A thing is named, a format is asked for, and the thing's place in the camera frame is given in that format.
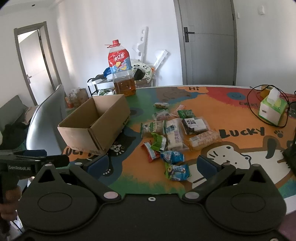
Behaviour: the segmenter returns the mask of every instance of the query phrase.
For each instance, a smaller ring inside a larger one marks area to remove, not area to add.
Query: black cable
[[[256,90],[256,88],[258,88],[258,87],[261,87],[261,86],[266,86],[264,89],[262,89],[262,90]],[[256,91],[263,91],[263,90],[265,90],[265,89],[267,89],[268,87],[274,87],[274,88],[276,88],[282,95],[283,95],[283,97],[285,98],[285,100],[286,100],[286,102],[287,102],[287,104],[288,104],[288,111],[287,111],[287,120],[286,120],[286,123],[285,123],[285,125],[284,126],[277,126],[277,125],[274,125],[274,124],[272,124],[272,123],[268,123],[268,122],[266,122],[266,121],[264,121],[264,120],[262,120],[258,115],[256,115],[255,113],[254,113],[254,111],[252,110],[252,108],[251,108],[251,106],[250,106],[250,103],[249,103],[249,95],[252,93],[252,91],[253,90],[256,90]],[[288,119],[289,119],[289,112],[290,112],[290,105],[292,104],[292,103],[296,103],[296,101],[293,101],[293,102],[291,102],[290,103],[290,101],[289,101],[289,98],[288,98],[288,96],[286,95],[286,93],[284,93],[281,89],[279,89],[279,88],[277,88],[276,86],[274,86],[274,85],[259,85],[259,86],[256,86],[256,87],[250,87],[250,88],[252,88],[251,89],[251,91],[248,93],[248,95],[247,95],[247,103],[248,103],[248,106],[249,106],[249,109],[251,110],[251,112],[260,120],[260,121],[262,121],[262,122],[264,122],[265,124],[267,124],[267,125],[269,125],[269,126],[274,126],[274,127],[278,127],[278,128],[284,128],[286,125],[287,125],[287,123],[288,123]]]
[[[13,222],[13,224],[18,228],[18,230],[20,230],[20,232],[23,233],[22,230],[20,229],[20,227],[17,226],[16,223],[15,223],[14,221],[12,221],[12,222]]]

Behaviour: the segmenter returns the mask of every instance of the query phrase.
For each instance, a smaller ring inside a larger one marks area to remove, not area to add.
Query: bottle label
[[[131,59],[126,49],[110,53],[108,61],[112,74],[120,71],[131,70]]]

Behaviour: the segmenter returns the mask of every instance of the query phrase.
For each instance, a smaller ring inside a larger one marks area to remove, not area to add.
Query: silver bolt
[[[117,192],[106,192],[104,193],[104,197],[107,199],[115,199],[119,196]]]
[[[200,195],[197,192],[188,192],[185,193],[185,197],[188,199],[198,199]]]
[[[156,198],[155,197],[150,197],[150,198],[148,198],[148,201],[155,202],[156,201]]]

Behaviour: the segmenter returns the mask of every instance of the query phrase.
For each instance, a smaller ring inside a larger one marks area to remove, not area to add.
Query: wall switch
[[[265,14],[265,7],[264,6],[258,7],[258,14],[259,15],[264,15]]]

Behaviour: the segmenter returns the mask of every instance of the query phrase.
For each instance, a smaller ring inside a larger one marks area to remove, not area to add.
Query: colorful painted table
[[[203,154],[219,164],[230,162],[242,169],[248,169],[254,163],[261,164],[287,200],[288,212],[296,210],[296,178],[281,153],[292,144],[296,127],[295,112],[291,112],[288,124],[283,129],[266,125],[249,110],[246,98],[249,91],[248,88],[221,86],[138,89],[136,95],[127,97],[131,119],[109,150],[109,167],[99,181],[121,195],[182,195],[205,181],[196,166],[197,157]],[[296,100],[294,95],[289,95],[289,98],[290,101]],[[260,94],[255,91],[249,97],[255,112],[260,100]],[[159,159],[149,163],[145,149],[141,147],[143,142],[150,139],[141,139],[140,124],[153,121],[152,114],[159,110],[153,107],[155,102],[168,102],[169,110],[183,104],[187,109],[192,109],[196,116],[203,116],[212,129],[220,132],[222,142],[201,151],[184,152],[192,175],[187,181],[166,179],[164,162]],[[92,154],[69,147],[64,154],[75,162],[95,158]]]

